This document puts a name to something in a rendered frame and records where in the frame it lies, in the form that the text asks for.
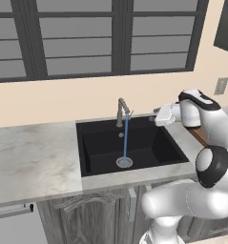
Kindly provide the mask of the blue water stream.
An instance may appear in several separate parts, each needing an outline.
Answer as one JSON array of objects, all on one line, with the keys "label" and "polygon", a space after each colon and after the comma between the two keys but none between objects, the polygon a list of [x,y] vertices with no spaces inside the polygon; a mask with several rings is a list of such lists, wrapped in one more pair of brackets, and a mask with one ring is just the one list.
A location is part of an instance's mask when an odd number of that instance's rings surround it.
[{"label": "blue water stream", "polygon": [[124,131],[124,149],[123,149],[123,164],[125,165],[127,158],[127,141],[128,141],[128,128],[129,128],[129,114],[125,114],[125,131]]}]

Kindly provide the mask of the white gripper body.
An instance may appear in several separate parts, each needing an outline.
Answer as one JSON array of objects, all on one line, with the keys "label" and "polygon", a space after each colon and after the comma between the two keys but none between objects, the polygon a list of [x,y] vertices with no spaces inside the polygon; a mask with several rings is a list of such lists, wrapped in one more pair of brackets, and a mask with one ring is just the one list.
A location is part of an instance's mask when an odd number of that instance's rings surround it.
[{"label": "white gripper body", "polygon": [[155,117],[155,124],[157,126],[166,126],[173,124],[175,121],[176,118],[173,115],[172,103],[167,103],[161,106]]}]

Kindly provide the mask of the grey wooden cupboard door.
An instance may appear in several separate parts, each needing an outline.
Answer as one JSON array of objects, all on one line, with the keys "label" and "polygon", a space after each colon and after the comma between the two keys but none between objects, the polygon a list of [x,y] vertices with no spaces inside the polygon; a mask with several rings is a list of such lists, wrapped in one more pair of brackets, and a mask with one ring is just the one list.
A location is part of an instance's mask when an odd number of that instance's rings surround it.
[{"label": "grey wooden cupboard door", "polygon": [[48,244],[127,244],[126,189],[37,203]]},{"label": "grey wooden cupboard door", "polygon": [[139,244],[140,238],[148,231],[152,223],[152,221],[143,213],[141,209],[142,195],[148,192],[151,188],[151,185],[141,185],[135,187],[136,201],[131,244]]}]

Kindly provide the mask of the dark wall cupboard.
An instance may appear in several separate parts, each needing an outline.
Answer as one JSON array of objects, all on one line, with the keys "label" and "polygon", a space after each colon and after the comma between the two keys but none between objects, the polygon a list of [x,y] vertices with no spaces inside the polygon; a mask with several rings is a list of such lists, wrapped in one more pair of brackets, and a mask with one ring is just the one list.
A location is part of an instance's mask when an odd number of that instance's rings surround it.
[{"label": "dark wall cupboard", "polygon": [[228,0],[223,4],[214,46],[228,51]]}]

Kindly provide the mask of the grey dishwasher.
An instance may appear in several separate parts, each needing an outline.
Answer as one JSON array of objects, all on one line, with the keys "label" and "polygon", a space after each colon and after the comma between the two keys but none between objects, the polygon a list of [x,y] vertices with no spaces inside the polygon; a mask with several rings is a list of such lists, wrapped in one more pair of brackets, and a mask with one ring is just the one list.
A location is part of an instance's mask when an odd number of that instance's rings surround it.
[{"label": "grey dishwasher", "polygon": [[32,213],[0,218],[0,244],[48,244],[35,203],[0,207],[0,212],[30,204]]}]

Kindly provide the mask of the dark framed window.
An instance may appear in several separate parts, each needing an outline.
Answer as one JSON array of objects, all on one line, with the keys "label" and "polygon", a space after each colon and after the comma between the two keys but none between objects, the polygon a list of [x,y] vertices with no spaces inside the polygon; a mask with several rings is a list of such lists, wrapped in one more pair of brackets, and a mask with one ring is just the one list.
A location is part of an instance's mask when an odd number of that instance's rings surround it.
[{"label": "dark framed window", "polygon": [[209,0],[0,0],[0,83],[192,71]]}]

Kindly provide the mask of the grey metal sink faucet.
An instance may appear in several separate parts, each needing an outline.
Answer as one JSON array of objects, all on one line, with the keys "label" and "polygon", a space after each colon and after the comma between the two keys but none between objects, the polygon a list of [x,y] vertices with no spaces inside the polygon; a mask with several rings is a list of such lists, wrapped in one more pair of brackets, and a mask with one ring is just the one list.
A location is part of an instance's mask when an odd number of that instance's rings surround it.
[{"label": "grey metal sink faucet", "polygon": [[125,112],[125,114],[128,115],[129,117],[132,116],[132,112],[128,108],[125,100],[123,98],[119,98],[118,99],[117,115],[116,115],[116,125],[118,128],[121,128],[123,126],[122,112]]}]

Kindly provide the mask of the grey metal sink drain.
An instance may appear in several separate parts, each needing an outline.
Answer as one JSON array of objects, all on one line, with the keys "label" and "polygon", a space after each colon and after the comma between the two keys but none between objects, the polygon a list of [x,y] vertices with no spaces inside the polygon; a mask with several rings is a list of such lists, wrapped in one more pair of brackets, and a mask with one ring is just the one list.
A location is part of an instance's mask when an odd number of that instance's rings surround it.
[{"label": "grey metal sink drain", "polygon": [[129,157],[119,157],[116,159],[116,165],[121,169],[127,169],[133,166],[133,160]]}]

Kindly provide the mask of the brown wooden cutting board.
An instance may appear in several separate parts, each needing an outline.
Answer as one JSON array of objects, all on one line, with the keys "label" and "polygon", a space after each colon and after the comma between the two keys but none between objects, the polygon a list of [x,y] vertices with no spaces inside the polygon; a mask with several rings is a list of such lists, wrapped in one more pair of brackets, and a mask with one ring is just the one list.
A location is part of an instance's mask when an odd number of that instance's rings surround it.
[{"label": "brown wooden cutting board", "polygon": [[204,147],[209,145],[205,135],[202,132],[201,127],[186,127],[186,130]]}]

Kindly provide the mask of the black kitchen sink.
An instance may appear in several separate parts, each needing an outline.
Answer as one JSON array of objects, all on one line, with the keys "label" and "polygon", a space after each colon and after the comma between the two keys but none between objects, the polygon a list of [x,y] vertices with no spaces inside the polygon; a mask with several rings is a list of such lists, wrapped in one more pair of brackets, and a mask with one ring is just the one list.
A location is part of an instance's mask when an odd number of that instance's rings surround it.
[{"label": "black kitchen sink", "polygon": [[[129,121],[127,157],[133,166],[127,171],[173,165],[189,159],[164,127],[157,127],[148,116]],[[125,172],[116,165],[123,156],[125,126],[115,119],[76,124],[81,176]]]}]

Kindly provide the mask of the grey wall socket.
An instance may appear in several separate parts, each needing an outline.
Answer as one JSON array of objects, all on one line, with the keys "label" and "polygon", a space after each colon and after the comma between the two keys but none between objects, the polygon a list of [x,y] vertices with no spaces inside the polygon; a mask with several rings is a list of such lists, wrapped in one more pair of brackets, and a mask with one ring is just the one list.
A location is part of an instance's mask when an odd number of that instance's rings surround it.
[{"label": "grey wall socket", "polygon": [[215,95],[224,94],[227,83],[228,83],[228,77],[220,77],[217,81]]}]

